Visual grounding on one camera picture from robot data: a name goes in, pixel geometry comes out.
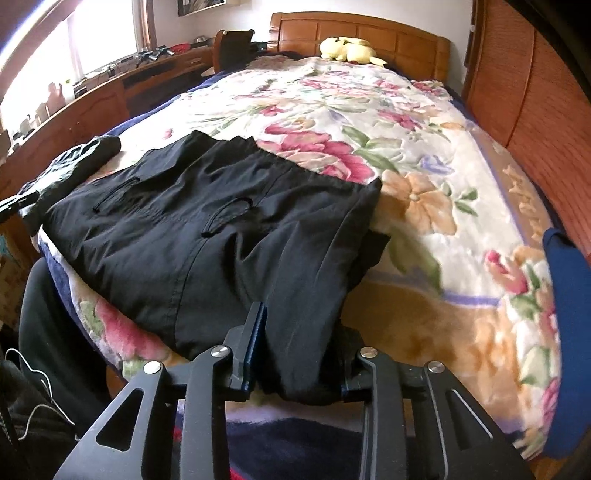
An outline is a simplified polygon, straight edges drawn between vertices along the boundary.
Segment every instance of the zipper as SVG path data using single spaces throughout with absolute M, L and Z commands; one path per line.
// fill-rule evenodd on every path
M 103 205 L 107 200 L 112 198 L 118 191 L 121 189 L 133 185 L 134 183 L 139 182 L 139 177 L 131 177 L 130 179 L 125 180 L 121 185 L 117 185 L 113 190 L 111 190 L 107 195 L 100 199 L 99 203 L 97 203 L 94 207 L 92 207 L 92 211 L 95 213 L 100 212 L 100 206 Z

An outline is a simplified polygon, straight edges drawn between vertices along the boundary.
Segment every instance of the wooden wardrobe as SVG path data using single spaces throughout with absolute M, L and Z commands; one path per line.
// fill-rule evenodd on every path
M 505 0 L 476 0 L 463 97 L 591 254 L 591 105 L 546 39 Z

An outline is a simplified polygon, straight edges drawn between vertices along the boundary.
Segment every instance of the silver screw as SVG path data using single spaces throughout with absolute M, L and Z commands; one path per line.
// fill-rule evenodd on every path
M 218 345 L 212 348 L 212 356 L 215 358 L 224 358 L 230 353 L 230 349 L 226 345 Z
M 445 370 L 445 365 L 443 365 L 441 362 L 438 362 L 437 360 L 429 362 L 427 366 L 429 368 L 429 371 L 434 374 L 443 373 L 443 371 Z
M 162 368 L 162 364 L 160 362 L 152 361 L 144 365 L 144 372 L 148 375 L 153 375 L 160 372 L 160 368 Z
M 359 353 L 363 358 L 375 358 L 378 356 L 378 351 L 372 346 L 364 346 Z

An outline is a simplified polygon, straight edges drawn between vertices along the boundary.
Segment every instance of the white cable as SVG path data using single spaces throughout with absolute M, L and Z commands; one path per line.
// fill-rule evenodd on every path
M 57 402 L 55 401 L 55 399 L 53 398 L 53 390 L 51 389 L 51 381 L 49 380 L 49 377 L 47 376 L 47 374 L 42 371 L 42 370 L 35 370 L 33 368 L 31 368 L 31 365 L 29 364 L 29 362 L 27 362 L 27 359 L 25 358 L 25 356 L 19 352 L 16 348 L 9 348 L 8 350 L 6 350 L 6 353 L 4 354 L 4 360 L 7 359 L 8 354 L 10 352 L 16 352 L 18 354 L 18 356 L 20 356 L 22 358 L 22 361 L 25 362 L 25 365 L 27 366 L 27 368 L 32 372 L 32 373 L 36 373 L 36 374 L 41 374 L 45 377 L 45 379 L 47 380 L 47 384 L 45 384 L 45 382 L 43 381 L 43 379 L 41 379 L 41 383 L 43 384 L 43 386 L 45 387 L 45 389 L 47 390 L 47 392 L 49 393 L 49 398 L 51 399 L 51 403 L 53 403 L 56 408 L 59 410 L 58 413 L 61 413 L 63 415 L 63 417 L 72 425 L 72 426 L 76 426 L 76 424 L 70 420 L 70 417 L 68 415 L 66 415 L 66 412 L 64 412 L 61 407 L 57 404 Z M 48 405 L 38 405 L 33 409 L 33 412 L 35 412 L 35 409 L 39 406 L 43 406 L 43 407 L 48 407 L 51 408 L 52 410 L 56 411 L 55 408 L 53 407 L 49 407 Z
M 18 441 L 19 442 L 22 441 L 22 440 L 24 440 L 25 438 L 27 438 L 27 435 L 29 433 L 29 425 L 31 424 L 31 420 L 33 419 L 33 415 L 41 407 L 43 407 L 43 408 L 49 408 L 49 410 L 54 411 L 55 413 L 57 413 L 61 417 L 61 414 L 55 408 L 50 407 L 49 405 L 45 405 L 43 403 L 40 403 L 38 406 L 36 406 L 33 409 L 33 411 L 31 412 L 31 414 L 29 415 L 29 419 L 27 420 L 27 426 L 25 427 L 25 433 L 22 435 L 22 437 L 19 437 L 18 438 Z

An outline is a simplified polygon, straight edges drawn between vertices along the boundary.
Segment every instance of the picture frame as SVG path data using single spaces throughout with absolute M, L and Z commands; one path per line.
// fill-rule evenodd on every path
M 232 2 L 229 0 L 177 0 L 177 3 L 178 15 L 184 17 L 210 8 L 228 5 Z

